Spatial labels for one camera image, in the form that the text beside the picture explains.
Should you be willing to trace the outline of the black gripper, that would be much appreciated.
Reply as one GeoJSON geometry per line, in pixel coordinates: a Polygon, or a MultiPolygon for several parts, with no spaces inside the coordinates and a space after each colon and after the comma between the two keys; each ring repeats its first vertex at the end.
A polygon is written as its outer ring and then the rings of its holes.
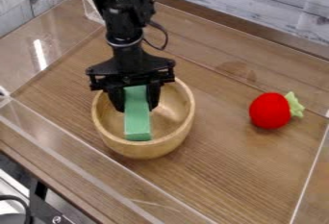
{"type": "Polygon", "coordinates": [[[108,41],[113,56],[85,69],[91,90],[105,90],[115,109],[124,112],[124,90],[121,87],[147,85],[148,109],[159,102],[160,85],[175,81],[174,60],[151,55],[142,40],[112,38],[108,41]]]}

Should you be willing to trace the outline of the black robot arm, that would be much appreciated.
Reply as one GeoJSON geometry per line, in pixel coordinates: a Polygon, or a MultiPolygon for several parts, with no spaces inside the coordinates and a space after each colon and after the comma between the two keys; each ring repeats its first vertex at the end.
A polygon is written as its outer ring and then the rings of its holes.
{"type": "Polygon", "coordinates": [[[128,87],[146,88],[147,107],[159,103],[160,88],[175,81],[176,63],[154,56],[144,49],[148,42],[144,28],[158,27],[151,20],[155,15],[154,0],[91,0],[105,24],[105,41],[113,56],[85,69],[89,88],[108,94],[119,112],[124,111],[128,87]]]}

